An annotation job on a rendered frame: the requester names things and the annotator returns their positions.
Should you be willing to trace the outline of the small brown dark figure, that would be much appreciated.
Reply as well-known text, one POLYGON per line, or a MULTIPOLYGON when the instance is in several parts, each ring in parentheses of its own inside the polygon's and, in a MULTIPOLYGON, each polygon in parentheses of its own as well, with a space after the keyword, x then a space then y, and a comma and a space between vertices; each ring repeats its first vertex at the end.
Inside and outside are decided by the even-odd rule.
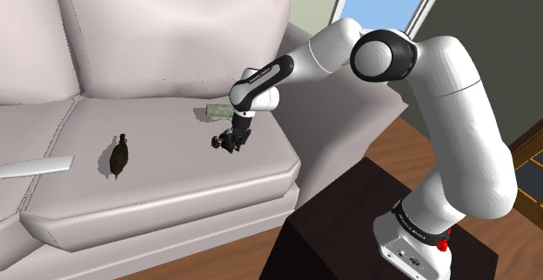
POLYGON ((211 139, 211 146, 215 149, 223 148, 225 150, 231 150, 231 131, 225 130, 218 136, 214 136, 211 139))

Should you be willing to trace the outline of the pale green box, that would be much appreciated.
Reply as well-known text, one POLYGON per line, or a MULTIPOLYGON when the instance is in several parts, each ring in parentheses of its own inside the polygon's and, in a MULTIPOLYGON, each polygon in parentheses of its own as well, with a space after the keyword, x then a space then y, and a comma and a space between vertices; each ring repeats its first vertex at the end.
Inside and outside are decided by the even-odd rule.
POLYGON ((234 109, 229 104, 213 103, 207 104, 205 115, 213 121, 231 120, 234 114, 234 109))

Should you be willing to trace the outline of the pale pink sofa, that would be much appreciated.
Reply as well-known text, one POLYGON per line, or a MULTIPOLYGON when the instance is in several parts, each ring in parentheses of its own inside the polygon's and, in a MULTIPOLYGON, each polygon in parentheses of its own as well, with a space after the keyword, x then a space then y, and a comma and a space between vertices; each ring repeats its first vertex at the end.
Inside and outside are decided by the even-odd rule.
POLYGON ((0 280, 113 280, 273 229, 357 163, 405 103, 347 66, 283 84, 238 152, 211 146, 246 69, 309 35, 290 0, 0 0, 0 280), (129 160, 110 157, 126 135, 129 160))

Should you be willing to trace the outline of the dark brown animal figure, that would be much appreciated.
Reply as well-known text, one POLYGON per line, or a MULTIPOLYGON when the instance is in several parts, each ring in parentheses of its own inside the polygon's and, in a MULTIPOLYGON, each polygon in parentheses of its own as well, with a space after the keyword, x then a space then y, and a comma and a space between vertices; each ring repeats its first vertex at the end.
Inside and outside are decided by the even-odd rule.
POLYGON ((118 178, 129 160, 129 151, 125 134, 119 136, 118 144, 114 147, 110 157, 110 172, 118 178))

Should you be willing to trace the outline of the dark robot stand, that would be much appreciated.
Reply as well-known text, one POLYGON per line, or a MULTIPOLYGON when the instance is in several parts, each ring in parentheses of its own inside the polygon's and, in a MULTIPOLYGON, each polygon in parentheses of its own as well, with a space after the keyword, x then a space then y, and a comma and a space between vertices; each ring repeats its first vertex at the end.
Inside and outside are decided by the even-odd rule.
POLYGON ((372 224, 409 189, 365 157, 287 217, 259 280, 410 280, 372 224))

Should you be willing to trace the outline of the flat white remote control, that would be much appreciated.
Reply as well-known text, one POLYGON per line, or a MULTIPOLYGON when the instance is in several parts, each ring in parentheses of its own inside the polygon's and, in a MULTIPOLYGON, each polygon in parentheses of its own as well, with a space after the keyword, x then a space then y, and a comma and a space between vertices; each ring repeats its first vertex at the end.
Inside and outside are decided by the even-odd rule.
POLYGON ((74 158, 73 155, 68 155, 0 164, 0 179, 64 172, 71 168, 74 158))

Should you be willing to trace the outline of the wooden framed furniture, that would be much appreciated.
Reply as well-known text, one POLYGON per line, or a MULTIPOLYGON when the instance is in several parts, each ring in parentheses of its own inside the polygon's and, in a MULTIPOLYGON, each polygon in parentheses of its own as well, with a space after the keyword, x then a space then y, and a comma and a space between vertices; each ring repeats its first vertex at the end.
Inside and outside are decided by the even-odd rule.
POLYGON ((543 230, 543 118, 509 148, 518 185, 514 208, 543 230))

